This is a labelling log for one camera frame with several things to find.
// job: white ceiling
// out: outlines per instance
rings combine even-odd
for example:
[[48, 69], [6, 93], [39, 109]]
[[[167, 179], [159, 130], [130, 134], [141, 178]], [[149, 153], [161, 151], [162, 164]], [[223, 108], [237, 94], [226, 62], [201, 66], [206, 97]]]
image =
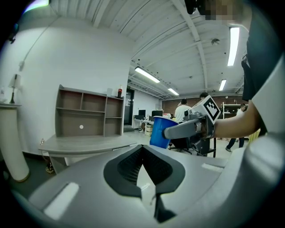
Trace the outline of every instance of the white ceiling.
[[[188, 15], [184, 0], [51, 0], [48, 7], [31, 10], [23, 20], [64, 16], [105, 26], [135, 41], [128, 83], [162, 99], [213, 95], [236, 95], [243, 83], [240, 65], [248, 33], [240, 29], [234, 66], [227, 67], [229, 27], [221, 21], [206, 21], [196, 11]], [[212, 39], [220, 40], [212, 45]], [[135, 72], [140, 66], [161, 80], [155, 83]], [[226, 78], [224, 91], [220, 81]]]

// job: fluorescent light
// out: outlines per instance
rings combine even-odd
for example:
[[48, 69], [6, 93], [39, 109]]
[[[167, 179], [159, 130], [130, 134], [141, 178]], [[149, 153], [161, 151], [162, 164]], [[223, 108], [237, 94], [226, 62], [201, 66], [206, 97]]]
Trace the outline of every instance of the fluorescent light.
[[230, 29], [231, 46], [230, 46], [230, 54], [228, 56], [228, 66], [233, 66], [233, 64], [235, 63], [237, 46], [239, 44], [239, 35], [240, 35], [240, 28]]
[[225, 86], [226, 82], [227, 82], [226, 79], [223, 79], [223, 80], [222, 80], [219, 91], [222, 91], [222, 90], [224, 89], [224, 86]]
[[27, 12], [31, 9], [35, 9], [35, 8], [38, 8], [38, 7], [42, 7], [42, 6], [47, 6], [49, 4], [49, 0], [34, 0], [33, 3], [31, 3], [24, 11]]
[[168, 89], [169, 91], [171, 91], [172, 93], [174, 93], [176, 96], [178, 96], [179, 94], [178, 93], [176, 93], [173, 89]]
[[140, 68], [140, 67], [138, 67], [138, 66], [137, 66], [134, 70], [135, 70], [136, 72], [139, 72], [139, 73], [141, 73], [142, 75], [148, 77], [149, 79], [153, 80], [153, 81], [156, 82], [156, 83], [159, 83], [159, 82], [160, 82], [160, 80], [158, 80], [157, 78], [153, 77], [153, 76], [150, 75], [148, 72], [146, 72], [145, 70], [143, 70], [142, 68]]

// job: door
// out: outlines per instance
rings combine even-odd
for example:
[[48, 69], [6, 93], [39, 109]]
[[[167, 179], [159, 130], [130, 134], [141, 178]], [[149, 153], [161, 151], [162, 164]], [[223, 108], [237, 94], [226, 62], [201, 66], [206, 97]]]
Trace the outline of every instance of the door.
[[126, 89], [124, 125], [132, 125], [134, 91]]

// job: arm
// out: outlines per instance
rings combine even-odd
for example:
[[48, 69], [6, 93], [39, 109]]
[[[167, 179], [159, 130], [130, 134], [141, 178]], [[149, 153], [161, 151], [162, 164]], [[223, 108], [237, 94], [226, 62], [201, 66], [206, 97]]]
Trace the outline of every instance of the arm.
[[241, 138], [256, 132], [260, 127], [260, 115], [250, 100], [247, 111], [242, 114], [220, 119], [215, 123], [214, 138]]

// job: white shirt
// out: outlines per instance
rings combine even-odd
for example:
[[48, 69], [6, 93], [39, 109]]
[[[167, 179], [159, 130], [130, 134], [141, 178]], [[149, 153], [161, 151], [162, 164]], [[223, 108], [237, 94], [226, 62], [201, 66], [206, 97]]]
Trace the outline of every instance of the white shirt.
[[176, 118], [176, 122], [182, 122], [183, 118], [184, 118], [184, 112], [188, 109], [191, 109], [191, 107], [186, 106], [186, 105], [181, 105], [179, 107], [176, 108], [175, 110], [175, 118]]
[[242, 111], [241, 109], [238, 109], [236, 115], [238, 116], [238, 115], [240, 115], [240, 114], [242, 114], [242, 113], [243, 113], [243, 111]]

